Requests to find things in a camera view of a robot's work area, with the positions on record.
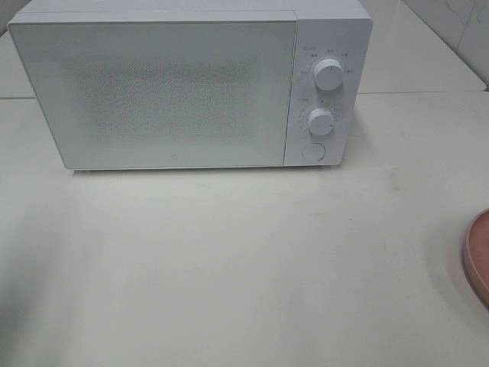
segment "round button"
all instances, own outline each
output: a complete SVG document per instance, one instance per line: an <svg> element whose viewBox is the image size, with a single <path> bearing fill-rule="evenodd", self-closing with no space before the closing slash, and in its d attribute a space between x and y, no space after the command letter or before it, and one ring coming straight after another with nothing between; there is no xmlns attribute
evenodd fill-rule
<svg viewBox="0 0 489 367"><path fill-rule="evenodd" d="M335 118L327 109L315 109L307 116L307 125L311 134L327 135L335 127Z"/></svg>
<svg viewBox="0 0 489 367"><path fill-rule="evenodd" d="M319 61L314 67L314 80L321 90L334 90L343 84L345 69L341 61L332 57Z"/></svg>
<svg viewBox="0 0 489 367"><path fill-rule="evenodd" d="M306 161L321 161L326 154L324 145L320 143L312 143L303 149L303 157Z"/></svg>

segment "control panel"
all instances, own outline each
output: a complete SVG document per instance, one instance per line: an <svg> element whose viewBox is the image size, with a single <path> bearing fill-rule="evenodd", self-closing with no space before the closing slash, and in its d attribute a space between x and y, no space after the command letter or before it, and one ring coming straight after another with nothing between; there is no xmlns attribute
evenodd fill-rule
<svg viewBox="0 0 489 367"><path fill-rule="evenodd" d="M371 20L299 20L285 166L340 164Z"/></svg>

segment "pink plate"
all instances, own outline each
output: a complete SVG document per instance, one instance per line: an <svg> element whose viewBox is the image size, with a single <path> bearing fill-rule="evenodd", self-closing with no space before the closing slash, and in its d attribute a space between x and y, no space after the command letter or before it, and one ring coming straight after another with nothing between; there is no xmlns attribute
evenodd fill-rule
<svg viewBox="0 0 489 367"><path fill-rule="evenodd" d="M468 227L464 263L469 281L489 307L489 209L479 214Z"/></svg>

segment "microwave top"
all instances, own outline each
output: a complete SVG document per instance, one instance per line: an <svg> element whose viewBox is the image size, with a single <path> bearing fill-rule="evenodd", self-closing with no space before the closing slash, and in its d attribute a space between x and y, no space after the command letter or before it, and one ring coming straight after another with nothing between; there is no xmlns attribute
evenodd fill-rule
<svg viewBox="0 0 489 367"><path fill-rule="evenodd" d="M192 11L293 11L297 19L369 18L357 0L32 0L18 14L134 11L181 11L186 18Z"/></svg>

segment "white knob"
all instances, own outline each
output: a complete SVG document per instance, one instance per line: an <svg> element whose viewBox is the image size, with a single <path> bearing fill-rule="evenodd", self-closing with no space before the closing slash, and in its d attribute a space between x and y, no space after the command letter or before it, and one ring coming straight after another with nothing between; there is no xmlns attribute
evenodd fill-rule
<svg viewBox="0 0 489 367"><path fill-rule="evenodd" d="M334 90L343 84L344 72L341 61L333 58L324 59L314 67L314 80L321 90Z"/></svg>
<svg viewBox="0 0 489 367"><path fill-rule="evenodd" d="M314 135L327 135L335 128L335 118L327 109L315 109L307 116L309 131Z"/></svg>

